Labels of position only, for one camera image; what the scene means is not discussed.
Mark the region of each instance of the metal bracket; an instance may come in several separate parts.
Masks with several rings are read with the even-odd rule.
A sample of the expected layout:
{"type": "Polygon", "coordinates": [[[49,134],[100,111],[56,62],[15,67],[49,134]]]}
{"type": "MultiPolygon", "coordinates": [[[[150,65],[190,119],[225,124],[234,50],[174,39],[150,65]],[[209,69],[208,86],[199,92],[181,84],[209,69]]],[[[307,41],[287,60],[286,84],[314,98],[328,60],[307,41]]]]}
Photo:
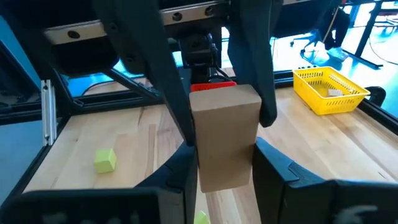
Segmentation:
{"type": "Polygon", "coordinates": [[[52,146],[57,138],[57,110],[55,90],[51,80],[42,80],[43,145],[52,146]]]}

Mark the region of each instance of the yellow-green block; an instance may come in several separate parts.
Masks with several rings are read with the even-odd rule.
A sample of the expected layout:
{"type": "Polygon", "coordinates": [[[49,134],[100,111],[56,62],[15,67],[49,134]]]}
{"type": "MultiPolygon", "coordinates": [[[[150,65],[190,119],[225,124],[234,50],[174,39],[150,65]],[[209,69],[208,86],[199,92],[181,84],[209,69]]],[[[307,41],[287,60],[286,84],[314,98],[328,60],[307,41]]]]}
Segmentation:
{"type": "Polygon", "coordinates": [[[113,149],[100,149],[95,153],[94,167],[97,172],[112,172],[116,167],[116,155],[113,149]]]}
{"type": "Polygon", "coordinates": [[[195,215],[193,224],[210,224],[210,221],[207,219],[206,213],[204,211],[200,211],[195,215]]]}

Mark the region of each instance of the wooden tabletop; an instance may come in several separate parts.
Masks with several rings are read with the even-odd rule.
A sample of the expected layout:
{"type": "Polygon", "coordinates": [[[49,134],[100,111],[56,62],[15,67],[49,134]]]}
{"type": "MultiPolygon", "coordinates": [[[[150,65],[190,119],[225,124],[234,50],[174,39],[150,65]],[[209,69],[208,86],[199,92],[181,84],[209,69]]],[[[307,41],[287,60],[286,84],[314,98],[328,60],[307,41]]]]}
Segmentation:
{"type": "MultiPolygon", "coordinates": [[[[122,90],[117,83],[91,93],[122,90]]],[[[292,88],[276,91],[278,118],[258,135],[323,178],[398,180],[398,137],[360,110],[317,116],[292,88]]],[[[182,137],[164,105],[74,116],[25,191],[133,187],[160,167],[182,137]],[[97,174],[97,149],[113,148],[116,170],[97,174]]],[[[197,212],[217,223],[260,223],[252,183],[203,194],[197,212]]]]}

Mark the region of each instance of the plastic basket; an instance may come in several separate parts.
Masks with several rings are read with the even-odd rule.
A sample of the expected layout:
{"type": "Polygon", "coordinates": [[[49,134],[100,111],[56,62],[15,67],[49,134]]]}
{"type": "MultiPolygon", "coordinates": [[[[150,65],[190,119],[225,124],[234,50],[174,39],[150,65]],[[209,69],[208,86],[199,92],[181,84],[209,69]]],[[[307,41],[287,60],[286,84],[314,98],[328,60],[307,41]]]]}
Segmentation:
{"type": "Polygon", "coordinates": [[[294,70],[294,91],[317,114],[353,111],[370,92],[331,67],[294,70]],[[327,97],[328,90],[341,90],[343,96],[327,97]]]}
{"type": "Polygon", "coordinates": [[[228,81],[228,82],[219,82],[219,83],[193,84],[193,85],[191,85],[191,92],[202,91],[202,90],[211,90],[211,89],[215,89],[215,88],[229,87],[229,86],[236,86],[236,82],[228,81]]]}

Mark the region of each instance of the brown box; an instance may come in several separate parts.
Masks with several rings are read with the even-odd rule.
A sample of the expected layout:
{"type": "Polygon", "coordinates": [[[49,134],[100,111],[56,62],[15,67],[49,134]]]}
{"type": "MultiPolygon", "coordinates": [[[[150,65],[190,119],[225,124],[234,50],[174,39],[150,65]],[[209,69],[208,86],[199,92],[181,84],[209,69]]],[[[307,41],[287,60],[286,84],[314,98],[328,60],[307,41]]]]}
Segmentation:
{"type": "Polygon", "coordinates": [[[261,98],[250,85],[190,93],[202,192],[249,183],[261,98]]]}

